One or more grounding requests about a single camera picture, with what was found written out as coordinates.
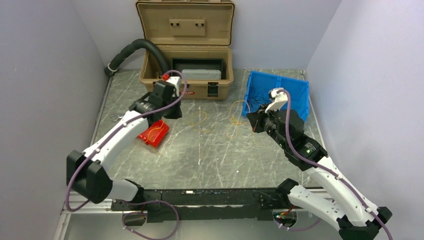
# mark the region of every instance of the blue plastic crate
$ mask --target blue plastic crate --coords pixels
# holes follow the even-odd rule
[[[303,121],[306,121],[309,114],[309,82],[285,76],[251,71],[247,80],[246,95],[244,95],[250,110],[255,112],[261,104],[271,103],[268,92],[275,88],[284,88],[290,93],[291,108],[296,110]],[[248,112],[249,108],[244,102],[241,115],[245,117]]]

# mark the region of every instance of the red container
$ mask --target red container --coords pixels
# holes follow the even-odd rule
[[[156,148],[162,142],[169,129],[170,127],[164,121],[159,120],[138,135],[137,138],[143,140],[145,144]]]

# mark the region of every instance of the gray marble surface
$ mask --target gray marble surface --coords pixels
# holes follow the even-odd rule
[[[261,70],[301,78],[299,70]],[[118,72],[112,79],[95,140],[116,122],[110,115],[123,114],[147,90],[139,70]],[[276,187],[291,178],[305,187],[319,187],[284,156],[284,151],[265,133],[253,134],[241,116],[249,70],[235,69],[226,100],[183,100],[183,117],[164,119],[170,127],[157,149],[138,138],[124,149],[109,170],[116,179],[130,179],[147,189],[263,188]],[[241,124],[233,124],[231,119]],[[309,112],[305,132],[318,142],[316,118]]]

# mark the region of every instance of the lid panel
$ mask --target lid panel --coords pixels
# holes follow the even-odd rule
[[[231,44],[234,3],[149,2],[136,7],[144,37],[157,45]]]

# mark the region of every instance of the open tool case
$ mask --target open tool case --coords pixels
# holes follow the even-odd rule
[[[231,44],[235,4],[231,0],[138,0],[144,38],[173,59],[223,59],[221,79],[188,79],[185,99],[224,100],[233,82]],[[146,52],[139,78],[150,92],[161,71]]]

